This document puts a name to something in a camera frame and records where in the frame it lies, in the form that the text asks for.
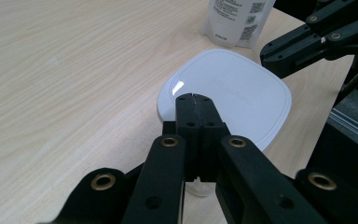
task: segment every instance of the container lid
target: container lid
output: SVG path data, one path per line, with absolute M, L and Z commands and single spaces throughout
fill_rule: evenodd
M 161 121 L 175 121 L 175 99 L 185 93 L 211 98 L 230 133 L 251 139 L 260 150 L 283 126 L 292 103 L 279 78 L 225 49 L 202 52 L 164 84 L 158 96 Z

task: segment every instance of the wooden table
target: wooden table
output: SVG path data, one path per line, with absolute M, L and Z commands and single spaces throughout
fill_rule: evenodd
M 54 219 L 87 173 L 128 172 L 161 133 L 164 82 L 206 49 L 207 0 L 0 1 L 0 223 Z M 296 28 L 273 9 L 255 49 Z M 351 57 L 320 61 L 284 82 L 289 118 L 265 150 L 293 176 L 307 164 Z M 214 196 L 186 195 L 184 223 L 225 223 Z

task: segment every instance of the light wood surface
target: light wood surface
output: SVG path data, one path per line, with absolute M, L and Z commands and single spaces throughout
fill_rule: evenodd
M 161 133 L 156 103 L 200 34 L 207 0 L 0 1 L 0 223 L 54 219 L 87 173 L 128 172 Z M 296 28 L 273 9 L 255 49 Z M 307 164 L 351 65 L 320 61 L 286 78 L 293 106 L 265 150 L 284 173 Z M 184 223 L 226 223 L 214 196 L 186 195 Z

